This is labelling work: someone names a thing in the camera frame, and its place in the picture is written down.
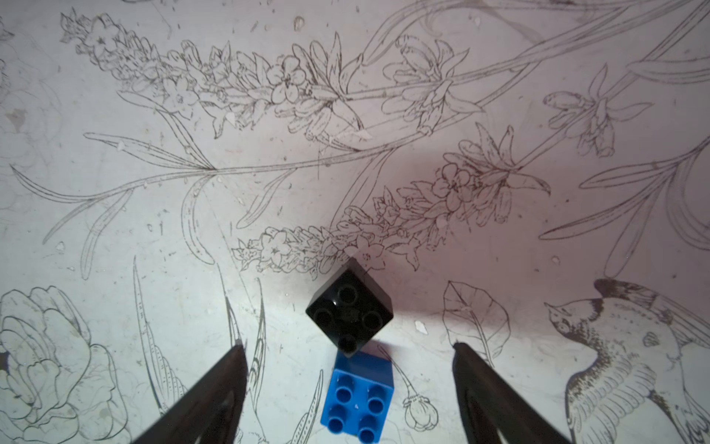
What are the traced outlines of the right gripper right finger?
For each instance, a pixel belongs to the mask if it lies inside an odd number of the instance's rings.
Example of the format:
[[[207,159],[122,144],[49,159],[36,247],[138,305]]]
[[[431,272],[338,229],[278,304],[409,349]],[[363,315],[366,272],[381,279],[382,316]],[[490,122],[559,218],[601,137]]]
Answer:
[[[453,349],[460,418],[470,443],[569,444],[470,345],[457,342]]]

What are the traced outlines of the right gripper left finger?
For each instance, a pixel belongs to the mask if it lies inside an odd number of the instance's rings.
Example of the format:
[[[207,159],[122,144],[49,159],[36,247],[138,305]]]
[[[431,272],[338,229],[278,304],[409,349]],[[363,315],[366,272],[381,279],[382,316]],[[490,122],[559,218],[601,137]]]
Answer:
[[[238,342],[134,443],[233,443],[248,375],[244,347]]]

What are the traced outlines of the blue lego brick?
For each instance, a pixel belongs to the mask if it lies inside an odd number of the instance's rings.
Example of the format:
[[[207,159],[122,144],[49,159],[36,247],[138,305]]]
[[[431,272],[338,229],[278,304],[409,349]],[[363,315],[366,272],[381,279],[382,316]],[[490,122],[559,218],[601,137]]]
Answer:
[[[378,443],[394,391],[392,362],[368,353],[347,357],[339,352],[320,424],[334,435]]]

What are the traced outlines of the black lego brick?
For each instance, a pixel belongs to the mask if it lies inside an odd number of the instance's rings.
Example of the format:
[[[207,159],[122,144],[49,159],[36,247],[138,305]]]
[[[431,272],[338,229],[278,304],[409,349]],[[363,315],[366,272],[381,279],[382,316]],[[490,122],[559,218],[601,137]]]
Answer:
[[[354,258],[314,294],[305,313],[348,358],[394,317],[390,296]]]

